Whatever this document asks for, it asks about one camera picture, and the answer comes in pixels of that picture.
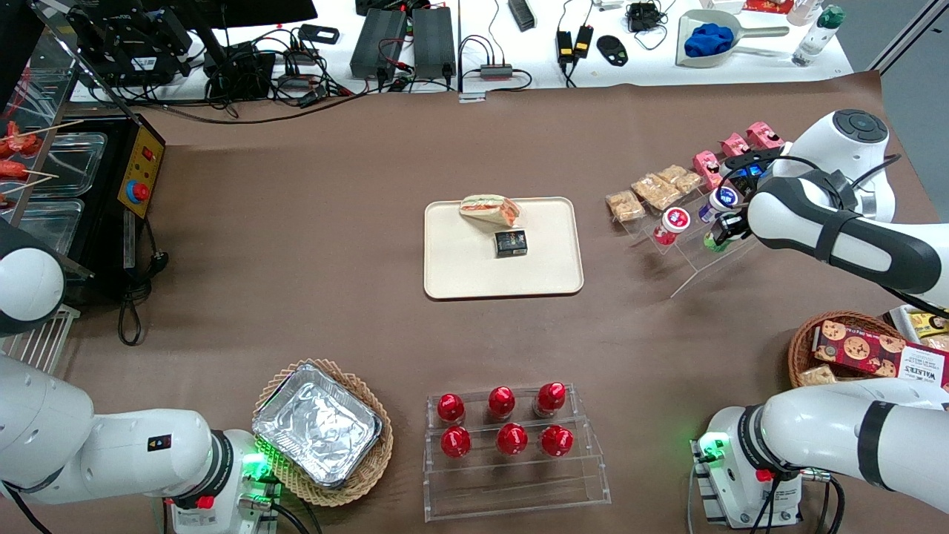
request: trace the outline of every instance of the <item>yellow control panel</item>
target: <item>yellow control panel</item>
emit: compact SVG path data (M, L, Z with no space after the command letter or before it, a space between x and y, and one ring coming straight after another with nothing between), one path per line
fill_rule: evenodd
M158 176L158 168L161 167L164 154L164 144L155 139L148 128L140 127L128 166L125 167L125 176L119 189L119 202L142 219L148 213L152 188L155 186L155 178Z

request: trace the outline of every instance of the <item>green bottle cap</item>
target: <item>green bottle cap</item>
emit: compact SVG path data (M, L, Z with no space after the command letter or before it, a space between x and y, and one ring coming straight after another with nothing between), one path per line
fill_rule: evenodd
M837 29L844 23L847 16L844 9L840 6L830 5L817 17L818 28Z

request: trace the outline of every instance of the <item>green led light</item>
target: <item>green led light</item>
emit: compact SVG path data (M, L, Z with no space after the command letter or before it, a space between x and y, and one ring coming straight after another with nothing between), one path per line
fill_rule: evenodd
M270 474L270 464L263 452L254 452L244 456L242 463L244 466L241 472L245 477L260 480Z

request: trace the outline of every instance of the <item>wooden skewer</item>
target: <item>wooden skewer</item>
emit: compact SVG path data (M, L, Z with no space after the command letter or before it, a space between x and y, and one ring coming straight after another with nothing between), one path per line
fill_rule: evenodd
M26 189L27 187L32 187L36 185L37 183L43 183L44 181L52 180L54 178L59 178L59 177L54 174L51 174L45 178L41 178L40 180L31 182L31 183L24 183L23 185L17 185L16 187L10 189L10 191L4 191L3 193L0 193L0 195L9 195L10 193L16 193L17 191L22 191Z
M20 135L24 136L24 135L29 135L29 134L38 134L38 133L48 132L49 130L55 130L56 128L62 128L63 126L72 126L74 124L79 124L83 121L84 121L83 119L80 119L79 121L73 121L71 123L56 124L55 126L50 126L49 128L40 128L38 130L32 130L29 132L20 132ZM13 139L14 137L15 136L8 135L7 137L0 138L0 143L6 141L7 139Z

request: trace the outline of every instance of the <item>red bottle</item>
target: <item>red bottle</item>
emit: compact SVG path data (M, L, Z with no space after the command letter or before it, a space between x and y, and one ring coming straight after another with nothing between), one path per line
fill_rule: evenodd
M507 386L494 388L488 395L488 414L495 421L506 421L514 411L514 392Z
M541 387L534 397L533 407L537 417L553 417L567 402L567 386L550 382Z
M517 423L508 423L497 432L497 449L513 456L528 447L528 434Z
M570 452L571 447L573 447L573 432L560 425L551 425L540 434L540 449L545 454L559 458Z
M441 434L441 451L451 458L461 458L472 449L472 437L459 426L450 427Z
M460 423L465 418L465 403L454 393L445 393L438 399L438 418L449 425Z

